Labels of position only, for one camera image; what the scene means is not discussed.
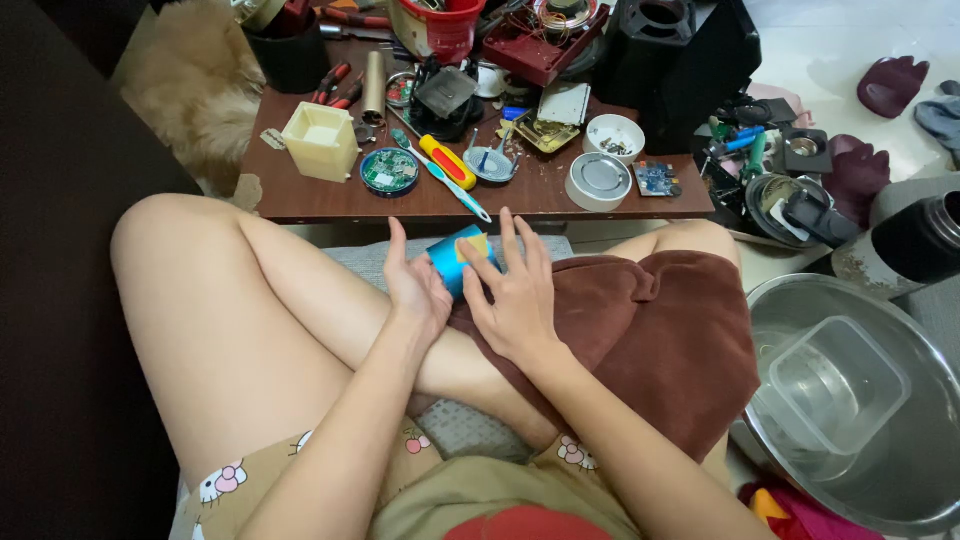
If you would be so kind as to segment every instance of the blue circuit board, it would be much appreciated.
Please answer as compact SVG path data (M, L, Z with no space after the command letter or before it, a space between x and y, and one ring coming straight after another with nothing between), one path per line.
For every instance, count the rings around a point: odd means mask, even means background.
M677 197L684 191L680 188L673 165L657 161L634 161L636 185L645 197Z

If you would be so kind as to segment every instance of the right hand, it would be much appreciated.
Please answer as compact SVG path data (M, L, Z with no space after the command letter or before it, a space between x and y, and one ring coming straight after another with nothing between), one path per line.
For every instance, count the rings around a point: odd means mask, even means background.
M516 242L515 223L526 248L526 260ZM473 323L493 351L523 371L542 357L543 351L560 343L553 326L553 268L546 246L523 218L502 209L500 230L507 275L500 274L464 239L457 241L470 262L464 268L464 296ZM481 279L493 293L493 306L484 296Z

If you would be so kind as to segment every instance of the red bucket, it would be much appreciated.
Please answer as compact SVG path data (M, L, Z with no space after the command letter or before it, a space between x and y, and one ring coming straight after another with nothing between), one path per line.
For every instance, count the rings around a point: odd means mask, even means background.
M441 63L458 63L473 48L477 17L487 0L446 0L446 12L434 12L411 0L391 0L394 33L421 60L436 54Z

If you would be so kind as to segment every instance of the wooden table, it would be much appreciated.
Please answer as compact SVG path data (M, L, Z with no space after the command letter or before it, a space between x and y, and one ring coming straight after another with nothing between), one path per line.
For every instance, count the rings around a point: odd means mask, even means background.
M348 86L352 82L364 69L367 53L378 47L375 43L356 40L328 43L331 61L347 60L353 66L341 86ZM404 64L394 66L389 49L383 53L388 76L409 67ZM309 94L280 94L271 88L264 91L250 148L242 167L242 173L254 174L260 179L263 198L256 210L261 216L281 224L382 222L391 215L405 222L478 221L443 184L427 173L425 167L420 168L417 187L399 199L383 199L367 190L359 175L360 161L375 149L396 146L389 136L390 129L403 129L416 144L417 139L413 134L389 111L387 127L375 130L375 143L361 146L363 154L357 156L351 177L345 184L302 176L290 154L275 150L260 138L260 134L269 128L282 132L300 101L309 98ZM361 103L358 102L350 110L357 120L361 116L360 109ZM634 110L604 105L590 98L587 122L594 116L608 113L636 117ZM478 145L495 147L499 144L500 139L494 134L500 127L499 120L499 112L487 104L484 119L474 126L480 129ZM463 155L471 134L472 129L468 129L463 142L450 143L448 146L458 155ZM679 197L641 197L635 178L634 187L616 210L593 213L581 209L566 196L564 181L570 164L583 153L582 136L583 133L554 154L543 154L520 135L515 135L506 146L509 158L516 152L522 154L514 178L502 187L478 184L470 194L491 215L507 206L514 214L533 221L695 218L713 213L713 204L690 155L656 158L657 161L672 164L677 171L680 186L684 189L684 194Z

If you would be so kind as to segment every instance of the hand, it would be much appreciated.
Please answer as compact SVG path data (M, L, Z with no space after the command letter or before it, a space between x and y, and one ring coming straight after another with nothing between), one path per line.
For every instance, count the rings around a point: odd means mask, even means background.
M526 260L516 243L514 223L523 238ZM524 370L544 350L560 343L553 327L553 268L546 246L523 218L514 218L509 209L502 209L500 231L506 276L473 246L458 240L457 246L470 262L464 268L464 296L474 324L493 351ZM484 296L481 279L493 293L493 306Z
M383 265L383 278L394 305L392 315L413 324L421 331L418 338L425 345L432 345L450 318L453 297L429 255L407 260L407 233L395 217L390 218L390 251Z

